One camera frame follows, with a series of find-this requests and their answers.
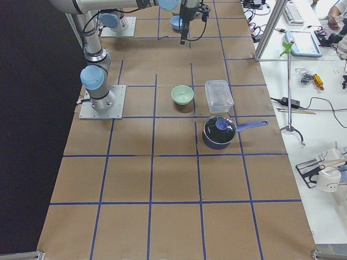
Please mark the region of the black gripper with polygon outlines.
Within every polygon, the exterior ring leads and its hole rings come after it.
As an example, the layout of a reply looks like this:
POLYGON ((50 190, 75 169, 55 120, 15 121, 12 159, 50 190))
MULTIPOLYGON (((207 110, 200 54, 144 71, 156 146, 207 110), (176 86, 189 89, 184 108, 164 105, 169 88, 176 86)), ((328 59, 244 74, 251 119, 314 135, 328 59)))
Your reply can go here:
POLYGON ((180 6, 179 16, 180 22, 182 23, 180 26, 181 31, 181 40, 180 45, 185 45, 185 38, 188 37, 189 25, 190 22, 195 18, 196 7, 187 7, 186 5, 180 6))

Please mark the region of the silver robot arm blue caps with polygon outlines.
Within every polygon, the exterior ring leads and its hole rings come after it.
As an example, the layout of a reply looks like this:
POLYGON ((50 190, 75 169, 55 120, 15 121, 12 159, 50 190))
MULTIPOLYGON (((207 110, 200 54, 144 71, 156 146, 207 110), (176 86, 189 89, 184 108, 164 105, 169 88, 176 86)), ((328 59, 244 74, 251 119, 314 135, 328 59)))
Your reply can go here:
POLYGON ((210 8, 203 1, 51 1, 51 4, 65 14, 70 14, 79 34, 82 51, 88 66, 80 73, 80 79, 90 96, 91 106, 96 111, 106 111, 114 106, 116 96, 107 85, 108 70, 111 65, 109 53, 102 47, 98 36, 96 17, 106 17, 106 27, 120 29, 124 8, 135 11, 153 6, 171 11, 179 7, 182 22, 180 27, 181 41, 184 45, 188 40, 189 25, 197 12, 202 14, 206 22, 210 8))

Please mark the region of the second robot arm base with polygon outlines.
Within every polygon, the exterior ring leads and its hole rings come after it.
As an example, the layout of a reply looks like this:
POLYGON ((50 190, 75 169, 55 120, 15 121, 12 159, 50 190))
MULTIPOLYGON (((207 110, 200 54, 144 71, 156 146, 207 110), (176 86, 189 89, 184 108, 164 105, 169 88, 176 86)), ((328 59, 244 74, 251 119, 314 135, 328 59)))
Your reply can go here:
POLYGON ((102 13, 100 16, 101 23, 113 31, 122 31, 128 27, 125 16, 121 13, 102 13))

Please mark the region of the person hand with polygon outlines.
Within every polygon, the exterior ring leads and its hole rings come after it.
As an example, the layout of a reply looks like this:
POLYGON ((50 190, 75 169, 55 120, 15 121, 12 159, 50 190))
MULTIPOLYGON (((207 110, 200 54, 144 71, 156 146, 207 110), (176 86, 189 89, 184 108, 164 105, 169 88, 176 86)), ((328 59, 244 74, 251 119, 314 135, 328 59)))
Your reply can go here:
POLYGON ((338 19, 339 19, 339 16, 333 16, 331 14, 328 14, 328 26, 330 29, 332 30, 338 30, 339 29, 339 25, 338 25, 338 19))

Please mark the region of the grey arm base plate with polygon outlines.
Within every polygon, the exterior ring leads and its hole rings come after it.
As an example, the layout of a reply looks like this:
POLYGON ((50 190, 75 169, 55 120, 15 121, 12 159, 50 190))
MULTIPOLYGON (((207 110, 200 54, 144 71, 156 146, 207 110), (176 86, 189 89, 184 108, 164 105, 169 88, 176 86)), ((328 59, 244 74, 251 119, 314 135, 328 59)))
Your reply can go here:
POLYGON ((120 120, 123 116, 127 85, 110 85, 108 95, 101 100, 93 100, 85 92, 81 103, 79 119, 81 120, 120 120))

